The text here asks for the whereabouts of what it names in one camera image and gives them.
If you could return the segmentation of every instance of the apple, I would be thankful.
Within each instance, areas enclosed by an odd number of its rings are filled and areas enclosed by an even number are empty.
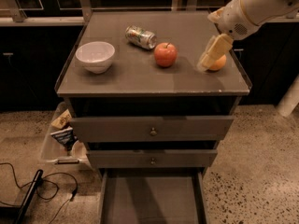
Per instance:
[[[177,56],[178,50],[169,42],[160,43],[154,51],[156,63],[161,67],[171,66],[176,61]]]

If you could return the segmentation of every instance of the black cable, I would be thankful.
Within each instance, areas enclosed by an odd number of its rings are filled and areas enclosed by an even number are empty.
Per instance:
[[[13,176],[14,176],[14,180],[15,180],[15,183],[16,183],[16,186],[17,186],[19,189],[22,189],[22,188],[26,187],[27,185],[33,183],[33,182],[29,182],[29,183],[26,183],[26,184],[20,186],[20,185],[18,184],[17,177],[16,177],[16,174],[15,174],[15,169],[14,169],[13,165],[12,165],[11,163],[9,163],[9,162],[3,162],[3,163],[0,163],[0,166],[1,166],[1,165],[9,165],[9,166],[11,167],[11,169],[12,169],[12,173],[13,173]],[[50,197],[45,198],[45,197],[43,197],[43,196],[40,195],[40,193],[39,193],[39,191],[38,191],[38,188],[37,188],[37,189],[36,189],[36,194],[37,194],[37,196],[38,196],[39,198],[41,198],[41,199],[43,199],[43,200],[49,202],[49,201],[51,201],[54,197],[56,197],[56,195],[57,195],[57,193],[58,193],[58,190],[59,190],[58,185],[57,185],[56,183],[52,182],[52,181],[46,180],[46,178],[48,178],[48,177],[50,177],[50,176],[53,176],[53,175],[68,175],[68,176],[70,176],[70,177],[73,178],[73,180],[75,181],[76,186],[75,186],[75,189],[72,191],[72,196],[71,196],[71,198],[67,199],[67,200],[66,200],[66,201],[59,207],[58,211],[56,212],[54,218],[50,221],[50,223],[52,223],[52,222],[55,220],[55,218],[58,216],[58,214],[60,213],[60,211],[62,210],[62,208],[63,208],[68,202],[71,202],[71,201],[74,199],[74,197],[76,196],[77,191],[78,191],[78,181],[76,180],[76,178],[75,178],[73,175],[68,174],[68,173],[64,173],[64,172],[57,172],[57,173],[53,173],[53,174],[50,174],[50,175],[46,175],[46,176],[44,176],[44,177],[42,178],[42,183],[43,183],[43,182],[49,182],[49,183],[51,183],[52,185],[54,185],[54,187],[56,188],[54,194],[51,195]],[[0,201],[0,203],[2,203],[2,204],[4,204],[4,205],[7,205],[7,206],[19,207],[18,205],[13,205],[13,204],[9,204],[9,203],[4,203],[4,202],[1,202],[1,201]]]
[[[21,189],[21,186],[18,184],[18,181],[17,181],[17,177],[16,177],[16,173],[15,173],[15,168],[12,166],[12,164],[9,163],[9,162],[1,162],[1,163],[0,163],[0,166],[2,166],[2,165],[8,165],[8,166],[11,167],[11,169],[12,169],[12,173],[13,173],[13,177],[14,177],[14,179],[15,179],[15,183],[16,183],[17,187],[18,187],[19,189]]]
[[[49,222],[49,224],[52,223],[52,222],[55,220],[55,218],[58,216],[59,212],[62,210],[62,208],[64,207],[64,205],[66,205],[66,204],[67,204],[68,202],[70,202],[70,201],[71,201],[71,198],[67,199],[67,200],[66,200],[66,201],[59,207],[59,209],[58,209],[58,211],[56,212],[54,218]]]

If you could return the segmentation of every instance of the white bowl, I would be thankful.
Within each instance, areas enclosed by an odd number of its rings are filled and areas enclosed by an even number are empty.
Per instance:
[[[115,49],[103,41],[94,41],[82,45],[76,51],[77,62],[86,70],[100,74],[112,65]]]

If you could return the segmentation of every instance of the terrazzo floor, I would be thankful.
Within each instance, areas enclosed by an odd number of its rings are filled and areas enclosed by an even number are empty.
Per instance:
[[[30,182],[37,169],[59,185],[47,202],[35,195],[23,223],[98,223],[101,181],[86,166],[54,165],[41,161],[42,143],[53,111],[0,113],[0,163],[10,162],[20,185]],[[272,105],[244,105],[218,147],[218,156],[204,176],[207,212],[211,224],[299,223],[299,108],[283,118]],[[11,168],[0,165],[0,201],[14,203],[19,189]],[[51,185],[40,190],[47,197]],[[0,217],[0,223],[7,223]]]

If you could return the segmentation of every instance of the crushed can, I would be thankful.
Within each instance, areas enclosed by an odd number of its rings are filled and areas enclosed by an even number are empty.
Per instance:
[[[125,30],[125,37],[143,49],[153,49],[157,43],[155,33],[133,25]]]

